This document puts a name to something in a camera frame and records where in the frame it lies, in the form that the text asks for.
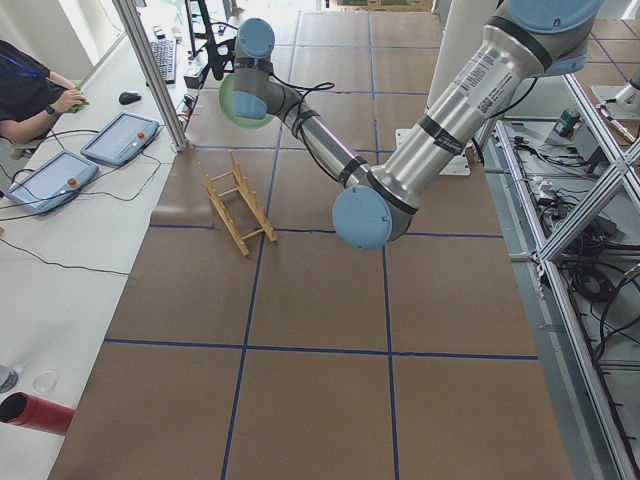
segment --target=silver robotic arm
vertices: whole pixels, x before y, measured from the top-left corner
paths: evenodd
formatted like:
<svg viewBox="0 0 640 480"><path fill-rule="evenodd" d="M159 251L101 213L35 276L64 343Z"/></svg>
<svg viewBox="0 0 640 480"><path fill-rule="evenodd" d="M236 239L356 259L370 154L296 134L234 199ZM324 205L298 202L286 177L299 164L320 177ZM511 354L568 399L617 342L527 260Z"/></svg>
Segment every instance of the silver robotic arm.
<svg viewBox="0 0 640 480"><path fill-rule="evenodd" d="M425 189L525 78L584 65L602 2L505 0L485 25L480 49L384 165L370 167L297 90L272 80L275 38L259 19L245 22L236 40L234 113L279 117L345 187L332 212L338 235L356 248L379 248L408 229Z"/></svg>

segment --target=white mounting plate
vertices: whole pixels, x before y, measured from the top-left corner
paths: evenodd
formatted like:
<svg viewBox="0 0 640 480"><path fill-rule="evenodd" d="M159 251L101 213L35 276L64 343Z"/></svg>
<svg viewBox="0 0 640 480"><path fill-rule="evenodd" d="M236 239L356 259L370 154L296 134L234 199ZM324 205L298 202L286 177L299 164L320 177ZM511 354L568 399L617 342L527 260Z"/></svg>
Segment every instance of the white mounting plate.
<svg viewBox="0 0 640 480"><path fill-rule="evenodd" d="M396 130L396 148L402 145L402 142L407 138L407 135L411 129L398 128ZM444 169L440 172L440 175L458 175L468 177L471 175L471 169L469 168L469 162L467 157L463 153L460 156L453 157Z"/></svg>
<svg viewBox="0 0 640 480"><path fill-rule="evenodd" d="M620 93L620 90L622 90L623 88L624 86L608 87L608 86L594 85L593 87L591 87L591 91L598 99L598 102L602 103L605 100L616 98L616 95ZM640 120L639 114L630 112L629 110L622 108L616 103L607 103L606 107L607 107L607 111L616 120Z"/></svg>

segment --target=white table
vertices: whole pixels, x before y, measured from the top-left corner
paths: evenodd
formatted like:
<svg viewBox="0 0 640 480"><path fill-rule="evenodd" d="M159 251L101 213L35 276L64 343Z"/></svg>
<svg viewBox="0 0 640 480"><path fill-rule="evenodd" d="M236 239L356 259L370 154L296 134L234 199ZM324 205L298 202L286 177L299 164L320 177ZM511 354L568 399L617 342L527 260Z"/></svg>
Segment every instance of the white table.
<svg viewBox="0 0 640 480"><path fill-rule="evenodd" d="M121 106L118 96L124 90L140 92L142 100ZM75 115L63 115L54 132L99 130L123 110L162 121L127 38L90 76L83 91L91 105ZM169 91L177 106L186 92L181 74ZM76 153L90 138L90 134L60 135L65 148ZM59 151L55 140L46 141L28 167L42 165ZM146 153L157 161L140 156L84 190L132 197L160 162L135 200L81 195L42 217L0 221L6 230L2 238L48 261L128 273L173 162L175 149L168 133L161 131ZM100 173L109 170L100 167ZM0 202L2 207L10 204L7 199ZM25 213L21 208L3 209L0 218ZM45 265L1 243L0 265L0 363L20 371L18 385L10 393L35 394L34 379L51 369L59 373L59 380L46 398L75 408L127 277ZM0 401L7 395L0 395ZM63 437L0 424L2 478L47 478L62 442Z"/></svg>

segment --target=computer mouse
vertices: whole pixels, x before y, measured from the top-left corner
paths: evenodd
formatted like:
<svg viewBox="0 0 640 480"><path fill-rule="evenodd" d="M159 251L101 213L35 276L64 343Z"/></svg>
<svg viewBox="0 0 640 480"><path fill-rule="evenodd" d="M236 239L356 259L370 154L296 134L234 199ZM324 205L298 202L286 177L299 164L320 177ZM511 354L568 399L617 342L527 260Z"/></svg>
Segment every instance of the computer mouse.
<svg viewBox="0 0 640 480"><path fill-rule="evenodd" d="M120 105L129 105L130 103L137 102L142 96L138 92L122 92L118 97Z"/></svg>

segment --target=red cylinder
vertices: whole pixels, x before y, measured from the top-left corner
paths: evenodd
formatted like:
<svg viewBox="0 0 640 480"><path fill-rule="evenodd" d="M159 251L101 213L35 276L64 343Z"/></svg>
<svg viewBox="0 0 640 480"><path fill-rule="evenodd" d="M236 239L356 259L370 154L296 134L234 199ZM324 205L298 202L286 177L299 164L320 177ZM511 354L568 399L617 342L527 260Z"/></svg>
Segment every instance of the red cylinder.
<svg viewBox="0 0 640 480"><path fill-rule="evenodd" d="M18 392L0 404L0 422L64 436L75 411L57 403Z"/></svg>

